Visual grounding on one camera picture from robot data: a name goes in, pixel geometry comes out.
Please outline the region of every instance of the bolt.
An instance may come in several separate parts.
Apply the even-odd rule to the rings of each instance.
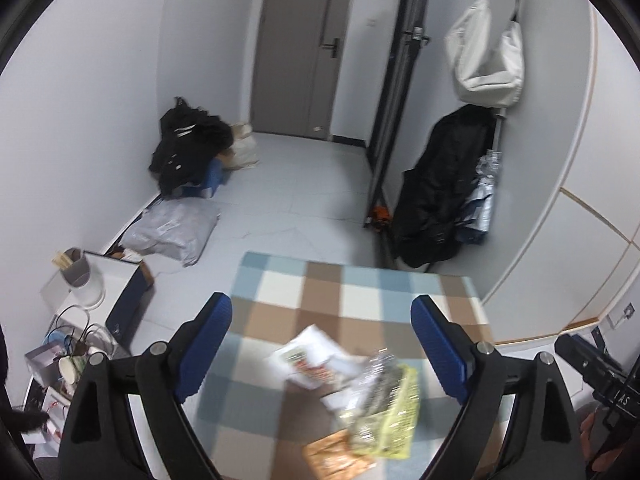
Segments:
[[[545,365],[552,365],[555,361],[554,357],[549,352],[540,352],[540,360]]]
[[[489,355],[494,352],[494,346],[487,341],[481,341],[476,345],[476,348],[481,354]]]
[[[89,364],[93,366],[99,365],[104,360],[104,354],[102,352],[96,352],[89,357]]]
[[[158,341],[157,343],[153,343],[149,351],[151,355],[162,355],[166,352],[167,345],[164,341]]]

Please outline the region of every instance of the orange package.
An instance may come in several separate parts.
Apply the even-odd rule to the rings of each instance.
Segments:
[[[372,457],[352,453],[348,430],[313,442],[302,453],[319,480],[351,480],[376,465]]]

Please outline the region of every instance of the hand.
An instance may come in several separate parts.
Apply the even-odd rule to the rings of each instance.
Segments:
[[[594,453],[591,451],[591,444],[589,442],[589,437],[591,435],[591,428],[593,428],[593,423],[596,420],[596,413],[593,412],[587,418],[584,419],[582,424],[580,425],[580,444],[582,446],[582,455],[587,462],[590,462],[594,457]],[[593,472],[599,473],[606,471],[609,469],[611,464],[615,462],[620,453],[623,450],[623,447],[619,447],[617,449],[612,449],[607,451],[606,453],[601,454],[594,460],[593,464],[591,464],[591,469]]]

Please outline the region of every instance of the checkered rug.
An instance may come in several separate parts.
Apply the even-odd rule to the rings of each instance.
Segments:
[[[337,431],[319,400],[328,391],[287,383],[264,360],[315,324],[353,355],[388,348],[419,371],[422,400],[411,458],[379,460],[358,478],[420,478],[460,410],[442,390],[410,324],[412,301],[423,294],[471,339],[492,339],[468,278],[247,253],[232,290],[233,322],[202,386],[194,423],[220,474],[228,480],[314,480],[302,447]]]

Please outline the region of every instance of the cabinet door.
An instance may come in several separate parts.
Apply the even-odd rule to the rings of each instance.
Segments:
[[[629,245],[607,281],[603,283],[595,296],[584,307],[584,310],[575,317],[573,322],[585,322],[599,317],[625,286],[626,281],[636,270],[638,264],[640,264],[640,250],[635,245]]]
[[[559,333],[590,302],[628,243],[560,194],[522,259],[485,303],[496,341]]]
[[[599,14],[596,22],[591,105],[563,187],[631,240],[640,223],[640,73]]]

